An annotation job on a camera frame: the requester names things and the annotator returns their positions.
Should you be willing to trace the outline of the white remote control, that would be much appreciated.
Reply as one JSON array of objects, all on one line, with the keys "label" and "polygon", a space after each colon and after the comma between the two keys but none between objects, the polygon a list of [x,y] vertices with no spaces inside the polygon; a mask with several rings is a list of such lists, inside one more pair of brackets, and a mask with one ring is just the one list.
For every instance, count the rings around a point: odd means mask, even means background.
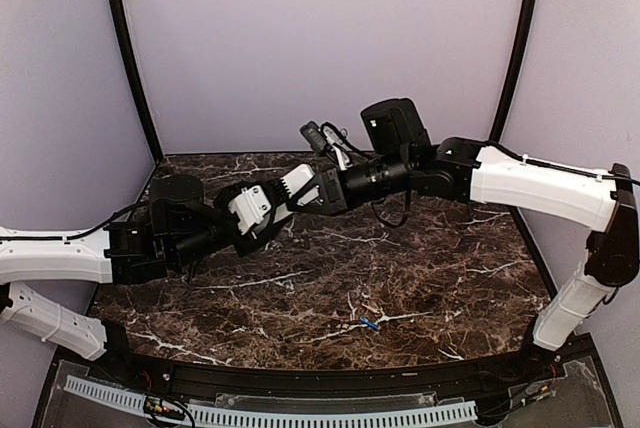
[{"label": "white remote control", "polygon": [[308,164],[299,164],[280,178],[288,198],[296,195],[313,177],[314,170]]}]

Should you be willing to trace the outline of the blue battery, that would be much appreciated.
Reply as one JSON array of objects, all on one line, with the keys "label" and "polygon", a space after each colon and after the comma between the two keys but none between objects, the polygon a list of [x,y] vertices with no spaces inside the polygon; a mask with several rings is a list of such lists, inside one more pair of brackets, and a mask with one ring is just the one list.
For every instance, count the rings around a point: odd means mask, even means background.
[{"label": "blue battery", "polygon": [[368,319],[368,318],[366,318],[366,317],[360,317],[360,319],[359,319],[359,320],[360,320],[360,322],[361,322],[361,323],[363,323],[363,324],[365,324],[365,325],[367,325],[367,326],[369,326],[369,327],[371,327],[371,328],[374,328],[374,329],[377,329],[377,328],[378,328],[378,325],[377,325],[375,322],[373,322],[373,321],[369,320],[369,319]]}]

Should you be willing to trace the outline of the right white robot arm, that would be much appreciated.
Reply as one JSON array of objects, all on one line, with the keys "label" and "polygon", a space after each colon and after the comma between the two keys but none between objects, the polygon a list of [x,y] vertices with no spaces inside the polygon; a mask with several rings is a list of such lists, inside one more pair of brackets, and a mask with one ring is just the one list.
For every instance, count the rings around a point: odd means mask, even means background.
[{"label": "right white robot arm", "polygon": [[534,380],[549,364],[548,351],[558,350],[609,294],[638,275],[638,213],[626,166],[575,168],[518,155],[497,142],[460,137],[434,145],[408,98],[378,102],[361,118],[374,158],[344,171],[315,174],[294,191],[290,211],[335,216],[395,193],[415,192],[524,208],[589,228],[585,261],[536,317],[532,343],[511,358],[517,380]]}]

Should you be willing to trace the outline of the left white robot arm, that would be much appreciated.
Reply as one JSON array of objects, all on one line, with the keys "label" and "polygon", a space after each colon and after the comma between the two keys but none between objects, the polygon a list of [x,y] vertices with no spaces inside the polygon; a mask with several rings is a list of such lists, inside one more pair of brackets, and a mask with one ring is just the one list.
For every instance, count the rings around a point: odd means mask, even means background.
[{"label": "left white robot arm", "polygon": [[305,183],[300,175],[240,182],[224,188],[213,205],[200,179],[174,175],[154,180],[147,200],[126,207],[139,220],[115,213],[84,232],[1,232],[1,320],[101,362],[120,384],[141,375],[124,327],[88,318],[36,294],[28,280],[84,280],[139,285],[180,274],[232,246],[240,256],[271,240],[289,217],[287,201]]}]

